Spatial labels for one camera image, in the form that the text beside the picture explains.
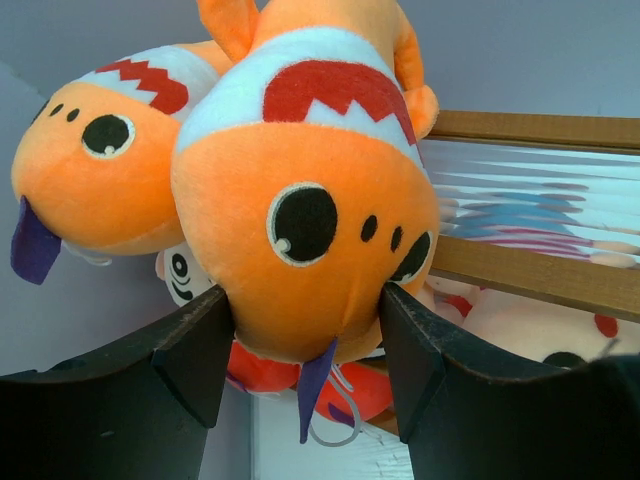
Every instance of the nostril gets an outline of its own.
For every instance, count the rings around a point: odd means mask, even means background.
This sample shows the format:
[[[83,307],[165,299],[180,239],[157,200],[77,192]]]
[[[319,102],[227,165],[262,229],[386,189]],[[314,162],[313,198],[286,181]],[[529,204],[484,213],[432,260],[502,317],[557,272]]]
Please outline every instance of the nostril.
[[[76,118],[78,118],[79,113],[80,113],[80,110],[78,110],[77,108],[74,108],[73,110],[71,110],[67,114],[67,122],[73,122]]]
[[[362,231],[360,232],[360,239],[365,243],[368,242],[373,238],[377,230],[378,230],[378,219],[375,215],[370,215],[369,218],[367,218],[364,221],[364,224],[362,225]]]
[[[395,253],[395,251],[400,246],[400,242],[402,241],[402,227],[396,227],[393,231],[393,235],[391,236],[391,251]]]
[[[64,107],[64,103],[60,103],[58,105],[56,105],[56,107],[51,110],[51,113],[49,114],[50,117],[53,117],[56,113],[58,113],[60,110],[62,110],[62,107]]]

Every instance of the wooden slat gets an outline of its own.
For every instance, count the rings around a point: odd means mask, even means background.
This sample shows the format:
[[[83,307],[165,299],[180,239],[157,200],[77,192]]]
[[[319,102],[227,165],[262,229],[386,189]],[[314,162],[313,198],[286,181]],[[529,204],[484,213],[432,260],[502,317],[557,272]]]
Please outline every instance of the wooden slat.
[[[428,138],[640,154],[640,118],[443,110]]]
[[[385,432],[389,432],[396,436],[399,435],[396,414],[389,410],[385,410],[380,415],[370,419],[367,423],[374,427],[378,427]]]
[[[640,270],[441,236],[431,274],[640,323]]]

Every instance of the purple tongue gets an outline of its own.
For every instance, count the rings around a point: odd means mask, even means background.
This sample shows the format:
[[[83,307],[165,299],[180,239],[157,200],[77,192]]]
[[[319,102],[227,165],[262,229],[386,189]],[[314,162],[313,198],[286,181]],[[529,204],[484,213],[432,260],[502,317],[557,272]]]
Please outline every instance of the purple tongue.
[[[27,282],[42,285],[60,254],[62,240],[45,227],[26,197],[20,198],[20,217],[11,239],[11,268]]]
[[[313,410],[316,408],[322,387],[324,387],[331,372],[333,356],[336,353],[337,346],[338,339],[336,338],[331,342],[331,345],[329,345],[329,348],[324,354],[302,365],[297,388],[298,413],[300,415],[300,443],[307,443]]]

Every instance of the plush tail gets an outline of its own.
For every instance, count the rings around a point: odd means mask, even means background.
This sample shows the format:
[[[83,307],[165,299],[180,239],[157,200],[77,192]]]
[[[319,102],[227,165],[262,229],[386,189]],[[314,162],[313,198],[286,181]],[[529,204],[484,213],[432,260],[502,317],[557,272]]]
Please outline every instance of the plush tail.
[[[254,0],[198,0],[200,21],[232,62],[242,60],[253,42],[260,12]]]
[[[395,45],[394,70],[405,90],[407,109],[419,140],[427,136],[436,122],[438,100],[433,90],[424,84],[424,66],[416,32],[399,5],[398,13],[400,31]]]

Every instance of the stuffed animal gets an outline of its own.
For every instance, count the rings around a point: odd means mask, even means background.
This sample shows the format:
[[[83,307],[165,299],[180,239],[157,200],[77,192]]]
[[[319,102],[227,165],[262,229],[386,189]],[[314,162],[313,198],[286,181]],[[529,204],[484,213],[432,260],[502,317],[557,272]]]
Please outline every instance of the stuffed animal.
[[[573,234],[562,199],[493,193],[516,202],[479,204],[451,219],[451,235],[619,268],[635,266],[638,249]],[[436,313],[505,350],[572,368],[601,356],[640,353],[640,325],[460,282],[429,277],[439,294]]]
[[[63,86],[18,146],[11,265],[42,284],[61,243],[108,255],[183,240],[169,181],[181,123],[231,61],[213,41],[153,48]]]
[[[223,49],[243,44],[247,2],[199,3]],[[415,33],[391,0],[272,0],[247,53],[181,129],[185,236],[252,352],[357,360],[381,341],[384,283],[417,293],[438,236],[414,132],[437,103]]]
[[[462,327],[521,357],[563,368],[640,353],[640,324],[489,289]]]
[[[180,307],[214,285],[186,243],[158,253],[156,274],[165,281],[171,298]],[[259,358],[236,341],[231,346],[227,380],[239,390],[252,394],[281,392],[291,388],[299,374],[299,365]]]

